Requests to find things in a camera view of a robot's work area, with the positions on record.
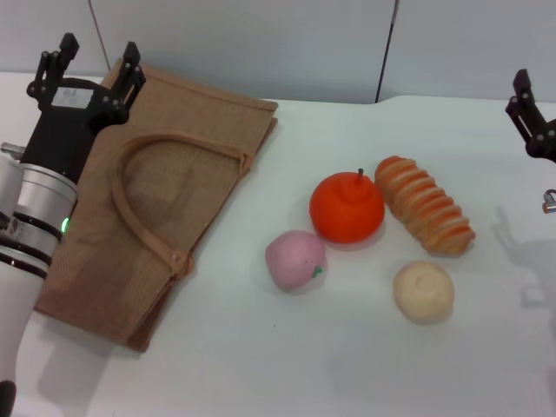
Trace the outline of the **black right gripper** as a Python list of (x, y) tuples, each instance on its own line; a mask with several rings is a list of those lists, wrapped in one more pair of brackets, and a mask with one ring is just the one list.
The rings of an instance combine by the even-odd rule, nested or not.
[(527, 69), (516, 73), (513, 88), (506, 113), (523, 138), (527, 154), (556, 162), (556, 120), (547, 122), (539, 111)]

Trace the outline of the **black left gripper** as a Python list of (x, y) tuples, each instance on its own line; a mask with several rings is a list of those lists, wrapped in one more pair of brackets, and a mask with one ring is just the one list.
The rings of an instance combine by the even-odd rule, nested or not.
[[(135, 42), (128, 42), (118, 76), (111, 88), (84, 79), (63, 78), (80, 45), (64, 34), (59, 50), (44, 51), (27, 94), (36, 99), (41, 115), (21, 158), (22, 164), (54, 171), (77, 183), (98, 134), (129, 120), (129, 110), (146, 83)], [(83, 89), (92, 96), (83, 109), (56, 106), (61, 88)]]

